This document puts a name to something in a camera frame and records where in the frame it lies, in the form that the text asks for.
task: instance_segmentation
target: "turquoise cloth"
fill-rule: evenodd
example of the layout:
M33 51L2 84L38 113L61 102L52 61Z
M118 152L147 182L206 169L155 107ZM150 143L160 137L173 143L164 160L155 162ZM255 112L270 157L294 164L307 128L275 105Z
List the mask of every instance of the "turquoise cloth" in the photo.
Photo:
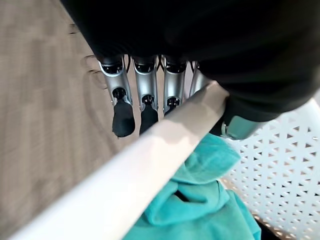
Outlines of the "turquoise cloth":
M124 240L260 240L244 203L216 180L239 159L222 138L206 135Z

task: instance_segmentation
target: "prosthetic hand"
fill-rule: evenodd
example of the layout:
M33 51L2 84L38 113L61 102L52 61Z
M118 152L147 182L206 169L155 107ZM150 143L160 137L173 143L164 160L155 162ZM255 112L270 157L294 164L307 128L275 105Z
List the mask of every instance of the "prosthetic hand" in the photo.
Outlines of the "prosthetic hand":
M134 119L123 63L104 62L115 56L166 56L164 114L182 104L185 62L197 61L190 94L210 80L229 92L211 133L232 139L306 103L320 86L318 0L61 1L111 86L119 137L134 130ZM133 59L147 128L158 120L154 58ZM108 72L110 64L119 70Z

